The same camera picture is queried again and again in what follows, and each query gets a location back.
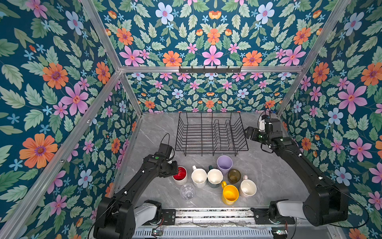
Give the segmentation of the lilac plastic cup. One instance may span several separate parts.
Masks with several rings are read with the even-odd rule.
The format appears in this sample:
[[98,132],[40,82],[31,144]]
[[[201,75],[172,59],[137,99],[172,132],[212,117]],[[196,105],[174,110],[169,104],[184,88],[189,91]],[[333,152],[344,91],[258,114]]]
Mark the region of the lilac plastic cup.
[[222,155],[217,159],[217,167],[223,175],[227,175],[233,167],[233,160],[227,155]]

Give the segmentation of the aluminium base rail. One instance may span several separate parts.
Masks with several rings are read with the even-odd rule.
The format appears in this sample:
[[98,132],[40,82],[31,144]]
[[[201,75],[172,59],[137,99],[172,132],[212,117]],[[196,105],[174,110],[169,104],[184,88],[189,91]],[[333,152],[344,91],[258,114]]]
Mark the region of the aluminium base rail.
[[228,226],[239,227],[286,227],[296,226],[296,218],[271,219],[269,209],[258,207],[205,207],[163,209],[157,223],[144,223],[141,227],[158,226]]

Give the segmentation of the white faceted mug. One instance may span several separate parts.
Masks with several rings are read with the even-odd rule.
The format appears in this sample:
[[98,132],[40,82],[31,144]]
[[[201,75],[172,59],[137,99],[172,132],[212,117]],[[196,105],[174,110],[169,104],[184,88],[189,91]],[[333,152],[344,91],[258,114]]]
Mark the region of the white faceted mug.
[[192,178],[193,184],[197,188],[205,187],[207,183],[207,178],[208,178],[207,172],[202,168],[197,168],[195,165],[192,167],[192,169],[193,169],[193,172],[192,172],[191,178]]

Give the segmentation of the yellow mug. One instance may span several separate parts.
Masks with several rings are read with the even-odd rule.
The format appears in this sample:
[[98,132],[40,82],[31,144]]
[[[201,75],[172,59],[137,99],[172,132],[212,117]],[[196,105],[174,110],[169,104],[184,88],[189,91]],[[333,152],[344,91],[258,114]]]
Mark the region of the yellow mug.
[[234,185],[229,185],[225,181],[221,182],[223,189],[222,201],[224,204],[232,206],[238,200],[240,193]]

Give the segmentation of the black hook rail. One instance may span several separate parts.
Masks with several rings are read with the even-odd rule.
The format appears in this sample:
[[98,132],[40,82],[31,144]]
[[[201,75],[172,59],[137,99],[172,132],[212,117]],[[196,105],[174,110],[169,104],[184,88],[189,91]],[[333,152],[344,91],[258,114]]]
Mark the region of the black hook rail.
[[212,66],[212,67],[179,67],[179,73],[196,73],[196,74],[205,74],[205,73],[217,73],[217,74],[227,74],[227,73],[240,73],[242,67],[231,67],[231,66]]

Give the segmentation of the pink mug white inside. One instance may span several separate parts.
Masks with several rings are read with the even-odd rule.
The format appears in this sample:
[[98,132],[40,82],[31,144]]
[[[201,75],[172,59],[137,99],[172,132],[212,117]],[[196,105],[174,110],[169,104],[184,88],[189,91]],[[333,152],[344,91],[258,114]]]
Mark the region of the pink mug white inside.
[[248,178],[247,175],[244,175],[243,180],[239,187],[239,193],[241,197],[247,198],[252,197],[257,193],[256,184]]

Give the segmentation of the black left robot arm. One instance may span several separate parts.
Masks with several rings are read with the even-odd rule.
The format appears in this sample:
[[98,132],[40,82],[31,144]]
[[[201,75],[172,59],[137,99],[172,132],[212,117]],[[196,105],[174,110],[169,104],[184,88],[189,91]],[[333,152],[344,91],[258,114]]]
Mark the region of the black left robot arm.
[[178,164],[173,158],[173,147],[161,143],[157,152],[143,159],[140,169],[119,192],[101,200],[94,222],[95,239],[131,239],[135,230],[145,223],[162,222],[160,202],[146,200],[140,206],[137,202],[155,178],[178,174]]

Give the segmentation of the olive glass cup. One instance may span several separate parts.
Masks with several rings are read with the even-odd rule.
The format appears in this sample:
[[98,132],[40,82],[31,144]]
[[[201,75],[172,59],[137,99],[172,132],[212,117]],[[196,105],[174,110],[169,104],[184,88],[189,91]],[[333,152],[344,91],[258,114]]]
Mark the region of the olive glass cup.
[[229,183],[231,184],[236,184],[238,183],[240,180],[241,180],[241,172],[237,169],[231,169],[229,172],[228,172],[228,181]]

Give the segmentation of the clear glass cup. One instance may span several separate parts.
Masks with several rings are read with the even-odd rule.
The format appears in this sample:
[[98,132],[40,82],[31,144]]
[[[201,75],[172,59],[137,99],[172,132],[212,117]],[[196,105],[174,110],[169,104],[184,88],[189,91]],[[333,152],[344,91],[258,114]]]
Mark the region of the clear glass cup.
[[191,200],[195,197],[196,190],[193,184],[187,183],[181,186],[180,193],[183,199]]

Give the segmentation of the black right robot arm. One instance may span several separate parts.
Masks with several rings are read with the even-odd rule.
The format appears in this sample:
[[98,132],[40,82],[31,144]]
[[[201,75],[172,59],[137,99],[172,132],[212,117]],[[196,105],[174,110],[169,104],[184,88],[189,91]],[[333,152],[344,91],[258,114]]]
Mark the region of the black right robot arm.
[[348,187],[326,177],[300,151],[290,137],[284,137],[281,123],[276,119],[265,119],[264,129],[247,127],[247,139],[259,142],[284,160],[302,180],[309,192],[304,202],[290,200],[272,201],[269,218],[273,222],[282,218],[300,218],[313,226],[322,226],[348,219]]

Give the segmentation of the green mug white inside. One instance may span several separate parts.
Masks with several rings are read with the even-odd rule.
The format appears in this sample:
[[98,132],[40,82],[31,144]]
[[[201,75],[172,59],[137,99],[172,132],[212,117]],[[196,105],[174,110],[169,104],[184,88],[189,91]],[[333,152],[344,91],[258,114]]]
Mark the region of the green mug white inside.
[[211,188],[218,188],[223,181],[223,174],[219,169],[214,168],[212,165],[209,166],[208,171],[208,185]]

